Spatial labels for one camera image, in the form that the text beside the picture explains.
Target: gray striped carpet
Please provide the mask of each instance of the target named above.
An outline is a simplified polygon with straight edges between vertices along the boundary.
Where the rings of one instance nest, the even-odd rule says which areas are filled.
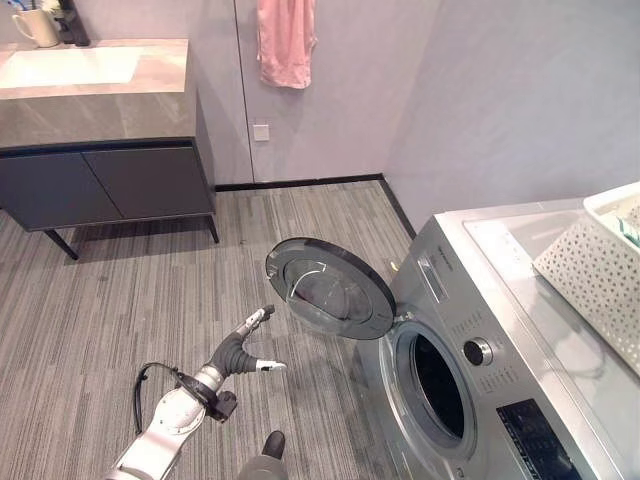
[[[215,246],[200,219],[61,231],[78,262],[0,212],[0,478],[100,478],[134,438],[140,365],[194,373],[266,303],[276,314],[248,350],[289,370],[228,380],[236,412],[205,421],[172,478],[233,479],[273,429],[287,435],[291,479],[397,477],[355,343],[304,329],[264,273],[277,242],[314,236],[389,281],[409,238],[378,183],[226,192],[218,209]],[[145,382],[145,424],[171,387],[160,373]]]

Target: white plastic basket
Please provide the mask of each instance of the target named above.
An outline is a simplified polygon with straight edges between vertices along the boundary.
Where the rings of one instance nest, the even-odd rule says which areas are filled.
[[[585,198],[586,215],[533,262],[536,270],[640,375],[640,182]]]

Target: cable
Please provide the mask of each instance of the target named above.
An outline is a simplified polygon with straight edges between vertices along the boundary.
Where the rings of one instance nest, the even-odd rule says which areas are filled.
[[[151,367],[161,367],[164,370],[169,371],[169,374],[179,386],[187,390],[187,392],[189,392],[202,405],[207,405],[207,399],[184,382],[183,378],[185,375],[182,372],[179,372],[177,367],[170,367],[169,365],[165,365],[161,362],[145,363],[138,372],[136,383],[133,387],[133,421],[135,424],[136,435],[140,435],[142,433],[142,405],[140,402],[140,391],[142,390],[142,382],[149,378],[147,377],[146,372]]]

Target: pink towel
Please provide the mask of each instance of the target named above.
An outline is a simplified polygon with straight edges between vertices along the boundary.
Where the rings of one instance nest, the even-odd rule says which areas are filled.
[[[315,0],[258,0],[260,78],[276,87],[311,84],[311,50],[316,44]]]

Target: washing machine door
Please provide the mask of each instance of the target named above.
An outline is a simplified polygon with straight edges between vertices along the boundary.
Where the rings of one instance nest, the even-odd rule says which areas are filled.
[[[347,250],[290,238],[266,260],[267,276],[291,311],[314,330],[371,340],[391,328],[396,302],[380,275]]]

